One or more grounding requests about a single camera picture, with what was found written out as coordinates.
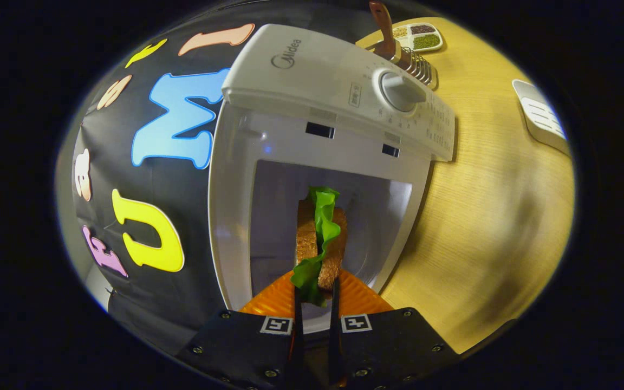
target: green seeds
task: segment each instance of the green seeds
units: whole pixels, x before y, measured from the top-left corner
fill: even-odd
[[[413,49],[425,49],[426,47],[433,47],[440,44],[440,37],[430,34],[423,37],[416,37],[413,39]]]

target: midea logo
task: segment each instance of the midea logo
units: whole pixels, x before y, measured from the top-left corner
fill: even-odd
[[[271,57],[271,65],[279,69],[292,68],[293,65],[295,65],[295,52],[297,52],[300,43],[302,43],[301,40],[292,40],[292,43],[285,48],[283,54],[277,54]]]

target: grains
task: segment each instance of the grains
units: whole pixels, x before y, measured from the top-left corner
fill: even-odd
[[[412,25],[411,26],[411,34],[423,34],[423,33],[433,33],[435,29],[429,27],[429,25]]]
[[[396,29],[394,29],[394,38],[401,38],[405,37],[406,35],[408,35],[408,30],[406,29],[406,27],[396,27]]]
[[[439,44],[440,38],[433,34],[413,39],[413,49],[425,49],[426,47],[433,47]]]

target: colorful letter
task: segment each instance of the colorful letter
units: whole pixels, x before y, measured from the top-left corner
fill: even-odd
[[[184,265],[180,237],[173,223],[161,209],[148,203],[122,198],[117,190],[112,190],[112,208],[120,224],[124,225],[125,219],[138,220],[158,231],[160,248],[139,244],[127,233],[122,235],[124,245],[136,264],[139,266],[146,264],[168,272],[180,271]]]
[[[91,200],[91,177],[89,176],[91,155],[88,149],[76,156],[76,166],[74,166],[74,183],[79,197],[83,197],[86,202]]]
[[[119,272],[124,277],[129,277],[129,275],[127,275],[127,271],[124,271],[124,267],[122,267],[121,262],[119,262],[117,255],[115,255],[112,251],[105,253],[107,247],[101,240],[91,237],[91,230],[88,226],[84,225],[82,229],[83,235],[86,237],[88,247],[93,253],[93,257],[95,257],[97,264],[101,267],[114,269],[114,271]]]
[[[124,69],[127,69],[129,67],[129,65],[131,65],[132,63],[138,61],[138,60],[143,60],[146,57],[148,57],[149,55],[153,54],[154,51],[160,49],[161,46],[163,46],[163,44],[165,42],[168,42],[167,38],[164,40],[161,40],[160,42],[158,42],[157,45],[153,46],[152,45],[148,45],[146,47],[144,47],[143,50],[141,50],[140,52],[132,55],[132,57],[129,59],[129,62],[127,62],[127,66],[124,67]]]
[[[210,104],[223,99],[220,87],[229,68],[216,73],[173,76],[164,74],[151,89],[149,99],[167,110],[167,113],[147,123],[134,135],[132,163],[139,166],[144,158],[164,157],[191,160],[198,170],[203,170],[211,160],[213,135],[200,131],[192,138],[178,138],[185,131],[216,118],[210,109],[203,108],[190,98],[201,98]]]
[[[228,43],[230,46],[237,46],[245,42],[254,30],[255,24],[247,23],[236,29],[216,31],[209,34],[199,32],[186,41],[178,52],[178,55],[183,55],[190,50],[198,47],[210,46],[212,44]]]
[[[100,98],[100,101],[97,102],[97,109],[101,109],[112,104],[112,102],[117,99],[117,96],[124,91],[124,87],[129,84],[129,80],[131,79],[132,75],[129,74],[129,76],[124,77],[124,79],[121,79],[120,81],[115,81],[111,86],[109,86],[105,94]]]

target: small tray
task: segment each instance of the small tray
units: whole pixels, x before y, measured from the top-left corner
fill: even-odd
[[[418,34],[413,34],[413,33],[411,33],[411,27],[416,27],[416,25],[426,25],[427,27],[432,27],[433,29],[435,29],[435,31],[434,32],[421,32],[421,33],[418,33]],[[396,37],[396,36],[394,36],[394,38],[396,38],[399,41],[399,43],[401,43],[402,47],[410,47],[411,49],[413,49],[413,40],[416,37],[424,37],[426,35],[436,35],[438,38],[440,38],[440,43],[438,43],[438,44],[436,44],[435,46],[432,46],[432,47],[425,47],[423,49],[413,49],[414,51],[421,52],[421,51],[438,50],[444,44],[444,40],[441,37],[440,30],[438,30],[437,27],[435,27],[435,25],[431,25],[429,23],[412,23],[412,24],[407,24],[407,25],[400,25],[399,27],[394,27],[394,29],[392,29],[392,32],[396,31],[396,29],[400,29],[400,28],[403,28],[403,27],[406,28],[406,35],[404,35],[403,37]]]

